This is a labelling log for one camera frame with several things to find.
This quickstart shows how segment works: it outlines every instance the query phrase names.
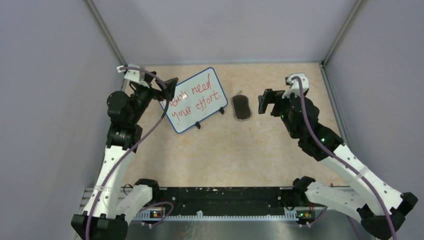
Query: gray wall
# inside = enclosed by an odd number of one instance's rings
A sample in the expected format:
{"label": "gray wall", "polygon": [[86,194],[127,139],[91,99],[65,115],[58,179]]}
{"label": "gray wall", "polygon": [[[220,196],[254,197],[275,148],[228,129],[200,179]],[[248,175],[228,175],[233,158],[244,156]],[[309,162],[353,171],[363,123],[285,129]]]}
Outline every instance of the gray wall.
{"label": "gray wall", "polygon": [[355,0],[95,0],[129,63],[318,62]]}
{"label": "gray wall", "polygon": [[369,0],[328,66],[352,149],[417,206],[399,239],[422,239],[424,1]]}
{"label": "gray wall", "polygon": [[1,239],[69,239],[122,81],[82,0],[0,2]]}

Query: whiteboard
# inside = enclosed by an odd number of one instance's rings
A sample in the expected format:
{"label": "whiteboard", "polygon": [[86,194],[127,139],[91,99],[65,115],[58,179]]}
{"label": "whiteboard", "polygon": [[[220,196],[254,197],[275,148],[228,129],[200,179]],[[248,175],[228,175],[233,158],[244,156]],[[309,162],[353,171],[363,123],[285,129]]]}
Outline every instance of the whiteboard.
{"label": "whiteboard", "polygon": [[[165,104],[166,100],[160,102],[162,109]],[[217,73],[209,67],[177,84],[166,116],[175,132],[180,134],[227,105]]]}

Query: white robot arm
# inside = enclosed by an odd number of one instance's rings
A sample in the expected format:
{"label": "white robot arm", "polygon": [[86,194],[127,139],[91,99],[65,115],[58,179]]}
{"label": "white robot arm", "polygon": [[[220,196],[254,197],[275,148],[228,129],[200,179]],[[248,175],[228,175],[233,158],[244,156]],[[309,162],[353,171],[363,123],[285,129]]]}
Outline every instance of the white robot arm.
{"label": "white robot arm", "polygon": [[309,80],[304,73],[294,73],[285,81],[289,90],[266,89],[258,97],[259,114],[265,113],[268,104],[274,104],[271,115],[281,118],[289,135],[299,139],[299,147],[342,177],[356,193],[336,190],[307,176],[296,179],[294,188],[304,193],[311,203],[342,212],[360,222],[373,236],[389,239],[418,199],[410,192],[401,193],[383,182],[339,136],[318,123],[319,109],[305,97]]}
{"label": "white robot arm", "polygon": [[[119,204],[118,195],[129,163],[135,156],[136,143],[141,139],[142,129],[137,122],[152,99],[172,100],[178,79],[166,81],[166,88],[161,87],[162,91],[159,91],[151,88],[155,72],[140,70],[135,65],[120,66],[118,71],[123,68],[128,70],[125,78],[131,82],[134,93],[128,96],[123,91],[116,91],[107,99],[111,125],[101,171],[82,214],[75,214],[71,222],[83,239],[87,239],[87,235],[91,240],[125,239],[128,225],[140,209],[157,200],[154,195],[159,185],[149,179],[137,182]],[[309,80],[304,73],[290,75],[286,84],[290,86],[287,91],[266,89],[258,97],[258,113],[265,113],[267,105],[274,104],[271,115],[281,118],[290,137],[299,139],[299,147],[342,177],[355,192],[337,190],[307,176],[293,182],[293,191],[305,196],[311,203],[328,206],[350,216],[373,236],[389,239],[401,227],[418,199],[410,192],[401,193],[383,182],[339,136],[318,123],[319,110],[305,97]]]}

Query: metal frame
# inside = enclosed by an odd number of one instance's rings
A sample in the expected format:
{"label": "metal frame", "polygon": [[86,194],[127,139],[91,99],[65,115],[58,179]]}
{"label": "metal frame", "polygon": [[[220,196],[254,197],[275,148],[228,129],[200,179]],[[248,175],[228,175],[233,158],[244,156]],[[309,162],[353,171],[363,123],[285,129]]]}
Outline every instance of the metal frame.
{"label": "metal frame", "polygon": [[327,89],[328,98],[330,99],[331,108],[334,113],[335,121],[337,123],[338,130],[340,131],[341,138],[349,146],[351,143],[349,131],[345,125],[345,118],[343,117],[343,112],[341,111],[340,104],[337,99],[337,95],[335,94],[333,84],[330,80],[330,77],[326,68],[323,66],[322,63],[319,64],[319,68],[321,69],[322,79],[324,80],[325,88]]}
{"label": "metal frame", "polygon": [[324,60],[322,61],[322,65],[324,66],[324,68],[330,62],[331,58],[333,57],[334,52],[337,50],[339,45],[342,43],[343,39],[345,38],[346,34],[348,33],[349,29],[351,28],[353,22],[355,21],[356,17],[358,16],[358,13],[364,7],[364,4],[366,2],[367,2],[367,0],[356,0],[355,4],[353,5],[352,10],[349,13],[349,16],[344,21],[343,25],[341,26],[340,30],[338,31],[337,36],[335,37],[334,41],[332,42],[331,47],[328,50]]}
{"label": "metal frame", "polygon": [[114,38],[111,35],[111,32],[109,31],[108,27],[106,26],[105,21],[103,20],[102,16],[99,13],[99,10],[97,9],[96,5],[94,4],[93,0],[84,0],[85,4],[87,5],[87,8],[90,10],[90,13],[92,17],[95,20],[95,23],[98,26],[98,29],[100,30],[101,34],[104,37],[104,40],[106,41],[107,45],[109,46],[110,50],[112,51],[113,55],[115,56],[116,60],[121,65],[127,64],[127,62],[124,59],[124,56],[122,55],[121,51],[118,48],[117,43],[115,42]]}

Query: zip tie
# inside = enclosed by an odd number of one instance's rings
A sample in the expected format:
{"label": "zip tie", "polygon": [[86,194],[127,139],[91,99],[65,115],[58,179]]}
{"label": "zip tie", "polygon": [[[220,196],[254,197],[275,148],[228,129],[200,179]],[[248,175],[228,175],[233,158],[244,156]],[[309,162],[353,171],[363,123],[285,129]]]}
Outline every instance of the zip tie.
{"label": "zip tie", "polygon": [[112,192],[113,188],[107,187],[107,186],[96,185],[96,186],[94,186],[94,190],[102,191],[102,192]]}
{"label": "zip tie", "polygon": [[366,173],[368,173],[370,169],[367,166],[363,166],[363,168],[359,171],[359,173],[353,178],[354,181],[358,181],[362,178]]}

